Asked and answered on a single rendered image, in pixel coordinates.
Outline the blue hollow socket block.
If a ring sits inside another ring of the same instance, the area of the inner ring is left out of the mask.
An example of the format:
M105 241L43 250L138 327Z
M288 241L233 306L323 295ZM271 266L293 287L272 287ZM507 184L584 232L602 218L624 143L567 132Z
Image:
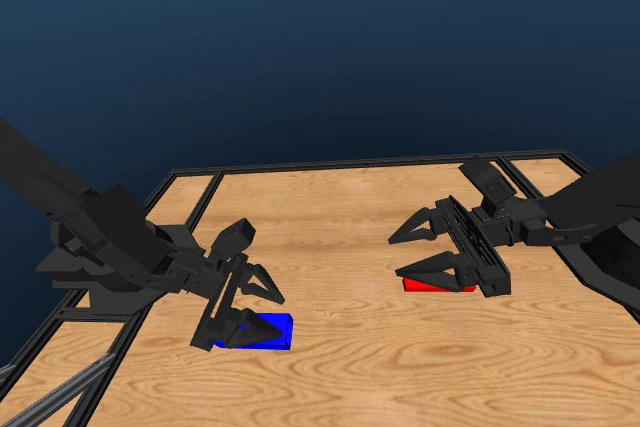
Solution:
M257 313L265 320L276 326L282 331L282 335L275 340L265 341L256 344L250 344L246 347L233 348L233 349L258 349L258 350L289 350L291 348L292 334L293 334L293 318L288 313ZM225 348L223 340L213 340L212 344Z

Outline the thin red peg bar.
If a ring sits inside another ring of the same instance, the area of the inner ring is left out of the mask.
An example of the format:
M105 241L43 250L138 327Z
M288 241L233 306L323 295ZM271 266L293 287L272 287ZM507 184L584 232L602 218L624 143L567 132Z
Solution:
M450 288L437 287L407 278L402 279L402 284L405 292L452 292Z

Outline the grey metal strut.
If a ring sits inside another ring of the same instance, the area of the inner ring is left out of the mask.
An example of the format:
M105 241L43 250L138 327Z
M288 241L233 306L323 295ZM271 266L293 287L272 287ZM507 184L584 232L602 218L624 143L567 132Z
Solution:
M70 400L84 392L96 379L103 376L115 357L115 354L100 357L0 427L38 427Z

